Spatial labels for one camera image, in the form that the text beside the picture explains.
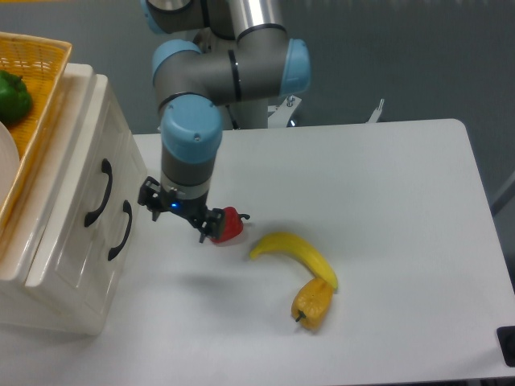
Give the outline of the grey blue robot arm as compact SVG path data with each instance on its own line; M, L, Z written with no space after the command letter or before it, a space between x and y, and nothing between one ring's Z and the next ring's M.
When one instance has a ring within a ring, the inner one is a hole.
M307 45L288 36L276 1L144 1L141 7L157 33L206 29L228 43L216 48L172 39L155 50L161 176L148 178L138 197L154 218L170 212L202 239L217 240L225 213L206 201L222 140L220 109L307 90Z

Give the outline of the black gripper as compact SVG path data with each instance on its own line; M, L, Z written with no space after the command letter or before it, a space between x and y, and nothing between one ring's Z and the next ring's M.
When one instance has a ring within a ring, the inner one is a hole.
M208 209L207 198L208 190L198 197L181 198L178 191L166 191L158 180L147 176L139 188L138 204L151 213L154 222L166 212L186 220L199 231L202 244L207 238L219 240L225 229L224 210Z

